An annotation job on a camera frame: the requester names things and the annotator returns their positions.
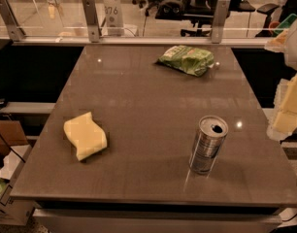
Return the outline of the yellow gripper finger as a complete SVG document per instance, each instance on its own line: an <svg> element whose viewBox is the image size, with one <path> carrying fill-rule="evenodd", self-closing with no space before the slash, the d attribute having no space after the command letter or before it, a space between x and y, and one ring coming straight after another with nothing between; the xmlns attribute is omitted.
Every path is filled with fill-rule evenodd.
<svg viewBox="0 0 297 233"><path fill-rule="evenodd" d="M290 80L278 84L273 114L269 119L267 135L275 141L285 140L297 129L297 73Z"/></svg>

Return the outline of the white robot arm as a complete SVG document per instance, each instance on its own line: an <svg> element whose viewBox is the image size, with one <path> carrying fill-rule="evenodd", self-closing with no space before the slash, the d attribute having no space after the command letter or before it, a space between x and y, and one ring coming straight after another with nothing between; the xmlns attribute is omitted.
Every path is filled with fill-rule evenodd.
<svg viewBox="0 0 297 233"><path fill-rule="evenodd" d="M269 118L267 135L281 141L297 129L297 18L288 29L265 45L265 50L281 52L284 63L296 71L290 80L281 79L274 98L274 109Z"/></svg>

